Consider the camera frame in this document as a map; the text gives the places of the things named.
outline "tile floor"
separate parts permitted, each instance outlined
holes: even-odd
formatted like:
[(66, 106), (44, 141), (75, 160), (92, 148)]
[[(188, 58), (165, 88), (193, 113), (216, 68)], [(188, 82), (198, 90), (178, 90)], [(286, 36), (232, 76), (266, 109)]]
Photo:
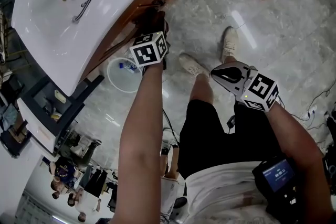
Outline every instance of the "tile floor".
[[(297, 116), (336, 78), (336, 0), (175, 0), (165, 11), (172, 47), (163, 75), (163, 107), (178, 132), (194, 83), (180, 67), (178, 55), (187, 52), (209, 69), (218, 66), (222, 33), (229, 25), (238, 29), (241, 40), (237, 59), (277, 79), (286, 109)], [(100, 69), (105, 70), (106, 63)], [(211, 86), (227, 131), (234, 98), (214, 81)], [(118, 167), (120, 134), (134, 96), (114, 88), (106, 76), (77, 116), (78, 131), (103, 141), (93, 158), (104, 167)], [(316, 99), (315, 118), (303, 125), (323, 123), (334, 101), (336, 86), (327, 97)], [(330, 141), (324, 125), (309, 132), (322, 148)]]

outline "blue screen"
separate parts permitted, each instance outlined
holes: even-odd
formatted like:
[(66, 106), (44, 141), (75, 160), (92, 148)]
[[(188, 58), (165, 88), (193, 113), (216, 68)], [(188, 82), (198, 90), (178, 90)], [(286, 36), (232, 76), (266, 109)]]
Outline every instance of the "blue screen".
[(285, 159), (264, 171), (263, 174), (274, 192), (294, 177), (294, 171)]

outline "white countertop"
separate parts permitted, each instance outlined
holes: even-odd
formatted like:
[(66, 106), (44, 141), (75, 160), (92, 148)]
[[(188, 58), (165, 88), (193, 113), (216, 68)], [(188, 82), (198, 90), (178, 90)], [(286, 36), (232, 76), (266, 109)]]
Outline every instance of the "white countertop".
[(134, 0), (92, 0), (79, 23), (85, 0), (15, 0), (12, 27), (37, 63), (72, 95), (103, 37)]

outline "cube with fiducial marker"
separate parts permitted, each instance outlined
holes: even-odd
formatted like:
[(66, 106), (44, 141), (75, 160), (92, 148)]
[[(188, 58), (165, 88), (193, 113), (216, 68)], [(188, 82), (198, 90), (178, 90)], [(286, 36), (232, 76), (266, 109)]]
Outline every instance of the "cube with fiducial marker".
[(269, 111), (279, 95), (277, 82), (264, 74), (257, 73), (252, 79), (241, 100), (252, 109)]
[(161, 31), (135, 38), (130, 50), (136, 65), (144, 67), (161, 62), (168, 46)]

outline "wall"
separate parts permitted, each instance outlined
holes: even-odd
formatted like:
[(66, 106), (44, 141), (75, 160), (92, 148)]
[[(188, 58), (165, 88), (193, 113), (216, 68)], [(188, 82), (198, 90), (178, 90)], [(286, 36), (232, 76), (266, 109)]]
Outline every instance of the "wall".
[[(55, 212), (55, 216), (63, 218), (65, 221), (71, 219), (73, 223), (79, 223), (77, 220), (79, 212), (75, 207), (70, 207), (67, 204), (68, 195), (60, 195), (57, 200), (54, 200), (51, 196), (54, 192), (50, 187), (51, 180), (52, 176), (48, 171), (48, 166), (44, 163), (41, 166), (37, 165), (27, 183), (26, 191), (39, 203), (51, 208)], [(111, 194), (104, 193), (101, 195), (100, 212), (94, 217), (87, 217), (85, 223), (95, 224), (99, 218), (112, 218), (113, 213), (107, 208), (110, 198)]]
[(0, 145), (0, 222), (11, 224), (22, 192), (41, 159), (40, 151), (29, 143), (18, 159), (13, 159)]

